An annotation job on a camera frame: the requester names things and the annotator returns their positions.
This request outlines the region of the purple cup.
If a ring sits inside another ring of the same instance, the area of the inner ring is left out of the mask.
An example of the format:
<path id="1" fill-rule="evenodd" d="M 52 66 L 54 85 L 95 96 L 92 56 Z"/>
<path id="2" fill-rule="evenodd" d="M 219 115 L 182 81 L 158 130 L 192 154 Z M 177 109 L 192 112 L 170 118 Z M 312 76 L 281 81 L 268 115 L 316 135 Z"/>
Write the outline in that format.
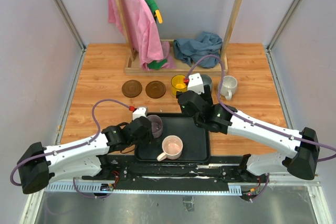
<path id="1" fill-rule="evenodd" d="M 154 138 L 158 138 L 163 132 L 163 122 L 158 115 L 148 115 L 147 119 L 152 124 L 152 134 Z"/>

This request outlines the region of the grey mug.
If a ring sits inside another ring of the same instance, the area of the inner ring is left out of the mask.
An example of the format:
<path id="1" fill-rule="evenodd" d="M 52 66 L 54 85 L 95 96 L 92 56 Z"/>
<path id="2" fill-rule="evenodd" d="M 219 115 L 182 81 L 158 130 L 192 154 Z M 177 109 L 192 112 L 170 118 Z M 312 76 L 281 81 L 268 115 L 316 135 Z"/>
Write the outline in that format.
<path id="1" fill-rule="evenodd" d="M 203 81 L 203 85 L 208 85 L 210 87 L 210 90 L 213 89 L 213 82 L 210 76 L 206 75 L 206 74 L 202 74 L 201 75 L 202 81 Z"/>

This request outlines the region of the yellow cup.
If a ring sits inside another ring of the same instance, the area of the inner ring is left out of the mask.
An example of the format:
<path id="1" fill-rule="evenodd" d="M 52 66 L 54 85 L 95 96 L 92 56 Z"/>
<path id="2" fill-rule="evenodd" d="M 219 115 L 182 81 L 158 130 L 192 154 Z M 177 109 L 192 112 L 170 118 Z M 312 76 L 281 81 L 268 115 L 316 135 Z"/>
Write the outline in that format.
<path id="1" fill-rule="evenodd" d="M 187 85 L 184 82 L 185 76 L 178 74 L 175 75 L 171 79 L 171 92 L 176 93 L 177 91 L 179 92 L 186 92 L 187 91 Z"/>

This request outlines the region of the white cup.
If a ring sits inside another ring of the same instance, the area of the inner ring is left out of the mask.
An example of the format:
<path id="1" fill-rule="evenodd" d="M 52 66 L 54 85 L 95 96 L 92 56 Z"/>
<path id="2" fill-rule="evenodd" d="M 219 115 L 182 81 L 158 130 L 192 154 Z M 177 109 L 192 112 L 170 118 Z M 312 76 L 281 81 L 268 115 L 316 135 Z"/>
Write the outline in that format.
<path id="1" fill-rule="evenodd" d="M 238 82 L 233 76 L 225 76 L 222 83 L 218 84 L 218 91 L 230 101 L 237 91 Z"/>

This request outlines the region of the pink mug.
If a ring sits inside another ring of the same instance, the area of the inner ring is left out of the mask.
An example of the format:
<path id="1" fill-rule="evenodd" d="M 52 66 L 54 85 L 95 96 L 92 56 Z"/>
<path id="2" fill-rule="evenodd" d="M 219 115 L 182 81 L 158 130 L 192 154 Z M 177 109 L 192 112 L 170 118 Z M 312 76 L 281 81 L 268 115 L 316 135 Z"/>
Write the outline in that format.
<path id="1" fill-rule="evenodd" d="M 156 158 L 158 162 L 165 159 L 176 160 L 178 159 L 183 150 L 183 142 L 176 135 L 167 136 L 162 142 L 162 153 Z"/>

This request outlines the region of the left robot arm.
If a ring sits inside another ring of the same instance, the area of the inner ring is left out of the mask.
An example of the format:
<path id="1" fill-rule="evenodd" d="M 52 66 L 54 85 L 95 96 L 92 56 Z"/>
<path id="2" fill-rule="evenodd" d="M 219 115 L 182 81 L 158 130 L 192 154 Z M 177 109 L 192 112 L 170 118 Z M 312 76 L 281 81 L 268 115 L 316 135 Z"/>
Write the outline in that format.
<path id="1" fill-rule="evenodd" d="M 59 180 L 82 176 L 108 179 L 112 166 L 102 160 L 105 155 L 151 140 L 152 123 L 141 116 L 131 123 L 109 126 L 93 136 L 68 144 L 42 146 L 41 142 L 33 143 L 17 162 L 19 186 L 28 195 Z"/>

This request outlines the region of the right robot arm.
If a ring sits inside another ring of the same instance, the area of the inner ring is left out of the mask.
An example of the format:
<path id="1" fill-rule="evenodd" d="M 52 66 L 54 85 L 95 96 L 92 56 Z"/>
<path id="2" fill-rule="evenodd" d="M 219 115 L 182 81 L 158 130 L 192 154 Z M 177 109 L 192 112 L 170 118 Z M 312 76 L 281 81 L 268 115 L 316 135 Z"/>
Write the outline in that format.
<path id="1" fill-rule="evenodd" d="M 257 120 L 232 106 L 214 104 L 208 94 L 178 92 L 177 102 L 183 114 L 196 126 L 214 133 L 237 135 L 267 145 L 275 153 L 246 154 L 238 168 L 238 177 L 250 182 L 266 173 L 288 172 L 304 180 L 313 180 L 320 148 L 316 131 L 286 129 Z"/>

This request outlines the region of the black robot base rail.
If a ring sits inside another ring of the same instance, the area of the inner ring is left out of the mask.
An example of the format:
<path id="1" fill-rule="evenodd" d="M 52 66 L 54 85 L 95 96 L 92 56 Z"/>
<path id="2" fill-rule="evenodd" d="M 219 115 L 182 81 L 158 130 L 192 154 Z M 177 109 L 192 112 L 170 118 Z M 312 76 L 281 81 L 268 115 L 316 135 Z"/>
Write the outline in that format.
<path id="1" fill-rule="evenodd" d="M 97 175 L 76 175 L 76 179 L 103 181 L 115 180 L 115 189 L 127 191 L 206 192 L 228 191 L 230 183 L 266 182 L 266 175 L 253 175 L 243 166 L 248 155 L 212 156 L 202 164 L 191 161 L 139 161 L 132 155 L 108 155 L 101 158 L 102 171 Z"/>

